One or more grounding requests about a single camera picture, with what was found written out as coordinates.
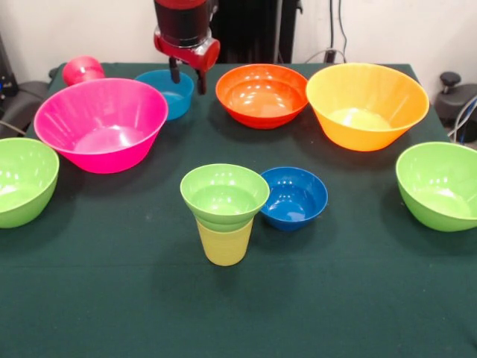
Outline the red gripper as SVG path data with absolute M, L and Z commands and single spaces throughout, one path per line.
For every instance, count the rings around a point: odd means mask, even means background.
M 168 64 L 174 83 L 180 83 L 180 70 L 177 65 L 177 60 L 180 60 L 196 69 L 198 94 L 206 94 L 206 72 L 215 65 L 221 49 L 221 44 L 217 39 L 208 35 L 197 46 L 179 47 L 168 43 L 159 31 L 155 31 L 154 45 L 159 52 L 170 57 Z

